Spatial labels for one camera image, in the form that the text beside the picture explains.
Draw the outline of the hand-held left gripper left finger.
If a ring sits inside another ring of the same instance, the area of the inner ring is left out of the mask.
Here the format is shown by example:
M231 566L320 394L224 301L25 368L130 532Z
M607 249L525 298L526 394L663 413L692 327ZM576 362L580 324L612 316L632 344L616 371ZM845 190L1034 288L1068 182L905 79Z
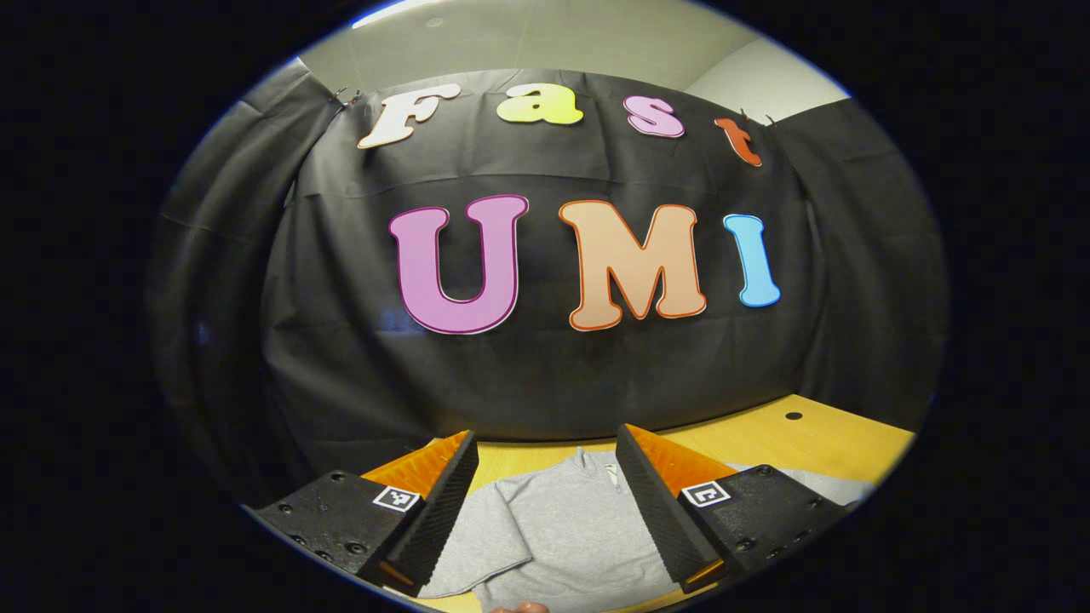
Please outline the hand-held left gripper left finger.
M476 469L479 442L462 431L362 476L330 471L252 516L339 570L416 597Z

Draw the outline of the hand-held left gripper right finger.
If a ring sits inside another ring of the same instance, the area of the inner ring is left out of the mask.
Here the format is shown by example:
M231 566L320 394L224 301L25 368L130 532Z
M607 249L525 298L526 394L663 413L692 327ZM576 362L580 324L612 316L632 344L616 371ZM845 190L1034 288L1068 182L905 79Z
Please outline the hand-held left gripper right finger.
M634 424L618 428L616 457L685 593L759 573L852 510L767 462L738 471Z

